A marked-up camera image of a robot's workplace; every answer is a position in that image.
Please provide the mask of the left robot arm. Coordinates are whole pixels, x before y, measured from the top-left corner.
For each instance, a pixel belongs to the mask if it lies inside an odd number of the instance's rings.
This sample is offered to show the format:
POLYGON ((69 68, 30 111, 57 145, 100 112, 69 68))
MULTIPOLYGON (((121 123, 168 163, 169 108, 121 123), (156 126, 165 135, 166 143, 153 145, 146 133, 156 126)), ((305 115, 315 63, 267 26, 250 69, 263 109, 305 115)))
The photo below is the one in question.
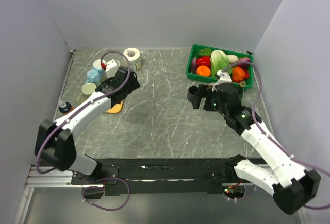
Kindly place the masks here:
POLYGON ((75 171, 84 174, 89 183, 98 183, 102 177, 102 164, 77 152, 75 140, 93 120, 139 87, 136 72, 121 66, 115 76, 103 81, 87 100, 69 114, 54 122, 43 121, 39 126, 35 146, 36 168, 43 161, 53 169, 75 171))

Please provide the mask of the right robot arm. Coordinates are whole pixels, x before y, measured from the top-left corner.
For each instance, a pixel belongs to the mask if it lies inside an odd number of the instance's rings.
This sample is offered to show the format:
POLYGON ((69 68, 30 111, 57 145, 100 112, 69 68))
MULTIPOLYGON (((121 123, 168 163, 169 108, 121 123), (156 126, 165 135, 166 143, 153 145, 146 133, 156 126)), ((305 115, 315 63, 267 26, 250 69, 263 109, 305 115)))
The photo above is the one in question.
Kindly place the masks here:
POLYGON ((238 89, 231 83, 207 86, 200 84, 188 89, 187 99, 198 109, 206 99, 205 111, 219 112, 226 124, 246 140, 268 164, 266 170, 243 156, 231 158, 225 170, 231 182, 244 179, 272 195, 276 205, 291 215, 312 200, 318 191, 321 176, 308 170, 285 154, 283 146, 268 132, 261 118, 242 105, 238 89))

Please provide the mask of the dark blue mug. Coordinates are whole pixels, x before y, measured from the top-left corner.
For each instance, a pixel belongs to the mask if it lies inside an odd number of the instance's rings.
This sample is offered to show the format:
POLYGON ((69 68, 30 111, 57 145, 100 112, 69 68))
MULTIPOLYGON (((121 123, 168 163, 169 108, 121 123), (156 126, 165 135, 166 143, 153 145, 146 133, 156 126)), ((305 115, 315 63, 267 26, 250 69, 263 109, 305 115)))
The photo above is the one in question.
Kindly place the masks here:
POLYGON ((192 103, 195 104, 199 101, 200 96, 199 96, 199 87, 197 86, 191 86, 188 88, 188 92, 187 92, 187 100, 192 103))

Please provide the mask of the cream beige mug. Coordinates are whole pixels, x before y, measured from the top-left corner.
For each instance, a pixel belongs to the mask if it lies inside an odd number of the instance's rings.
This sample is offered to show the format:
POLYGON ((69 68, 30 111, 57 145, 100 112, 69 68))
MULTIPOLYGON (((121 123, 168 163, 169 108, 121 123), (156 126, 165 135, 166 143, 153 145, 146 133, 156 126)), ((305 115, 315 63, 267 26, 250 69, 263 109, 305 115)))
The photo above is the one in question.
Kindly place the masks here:
POLYGON ((212 82, 212 83, 209 83, 207 86, 208 87, 214 87, 215 85, 217 85, 217 83, 216 82, 212 82))

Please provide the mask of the light green mug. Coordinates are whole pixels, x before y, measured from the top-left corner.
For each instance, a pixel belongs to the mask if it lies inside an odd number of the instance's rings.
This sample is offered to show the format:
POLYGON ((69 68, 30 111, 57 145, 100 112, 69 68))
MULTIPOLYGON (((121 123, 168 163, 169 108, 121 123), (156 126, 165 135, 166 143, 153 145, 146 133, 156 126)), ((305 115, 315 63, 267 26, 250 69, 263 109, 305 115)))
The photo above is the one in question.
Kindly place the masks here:
POLYGON ((88 82, 81 87, 80 94, 77 98, 77 103, 81 104, 86 101, 94 92, 96 85, 94 83, 88 82))

